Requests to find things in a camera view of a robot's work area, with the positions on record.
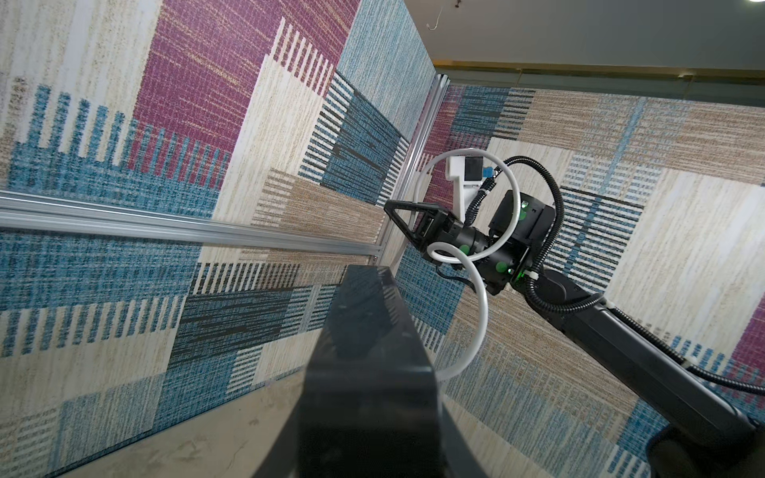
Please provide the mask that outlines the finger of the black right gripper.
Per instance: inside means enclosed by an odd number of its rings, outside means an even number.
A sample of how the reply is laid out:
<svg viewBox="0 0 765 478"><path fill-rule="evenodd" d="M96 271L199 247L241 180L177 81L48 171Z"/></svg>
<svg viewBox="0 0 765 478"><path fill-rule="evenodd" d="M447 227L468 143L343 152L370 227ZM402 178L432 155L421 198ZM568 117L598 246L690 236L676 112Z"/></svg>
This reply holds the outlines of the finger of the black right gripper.
<svg viewBox="0 0 765 478"><path fill-rule="evenodd" d="M445 209L438 204L389 200L384 212L414 248L445 240Z"/></svg>

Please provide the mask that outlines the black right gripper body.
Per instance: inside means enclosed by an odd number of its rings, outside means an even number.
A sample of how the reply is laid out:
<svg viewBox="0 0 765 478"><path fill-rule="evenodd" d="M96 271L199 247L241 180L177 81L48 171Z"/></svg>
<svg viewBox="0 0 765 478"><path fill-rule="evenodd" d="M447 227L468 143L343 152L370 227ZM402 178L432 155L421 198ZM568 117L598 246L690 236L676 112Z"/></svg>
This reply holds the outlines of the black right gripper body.
<svg viewBox="0 0 765 478"><path fill-rule="evenodd" d="M427 210L418 223L418 251L422 258L434 263L426 249L432 243L444 242L457 247L467 256L476 253L478 231L472 226L465 227L450 211L439 208Z"/></svg>

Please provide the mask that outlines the black power strip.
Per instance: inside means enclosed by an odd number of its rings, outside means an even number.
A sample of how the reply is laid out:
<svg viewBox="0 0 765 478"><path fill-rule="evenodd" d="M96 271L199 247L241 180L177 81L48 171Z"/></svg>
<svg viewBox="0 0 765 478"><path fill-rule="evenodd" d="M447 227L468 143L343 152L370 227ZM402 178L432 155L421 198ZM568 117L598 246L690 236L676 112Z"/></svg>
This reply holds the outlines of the black power strip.
<svg viewBox="0 0 765 478"><path fill-rule="evenodd" d="M387 268L351 266L308 362L301 477L439 477L434 367Z"/></svg>

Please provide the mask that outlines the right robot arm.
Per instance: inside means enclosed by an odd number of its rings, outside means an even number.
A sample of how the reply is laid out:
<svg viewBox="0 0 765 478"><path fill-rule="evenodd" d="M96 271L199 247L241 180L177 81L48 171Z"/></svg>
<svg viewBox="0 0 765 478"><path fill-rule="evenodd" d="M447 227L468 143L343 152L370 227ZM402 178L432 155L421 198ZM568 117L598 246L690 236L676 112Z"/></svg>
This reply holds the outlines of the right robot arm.
<svg viewBox="0 0 765 478"><path fill-rule="evenodd" d="M764 390L711 374L672 351L599 294L545 262L565 218L553 205L512 188L504 204L518 223L497 217L489 234L434 203L390 200L384 212L426 260L467 272L479 301L477 344L488 328L488 298L511 287L530 308L595 359L669 423L647 444L655 477L761 477L764 426L708 388L719 384L761 396Z"/></svg>

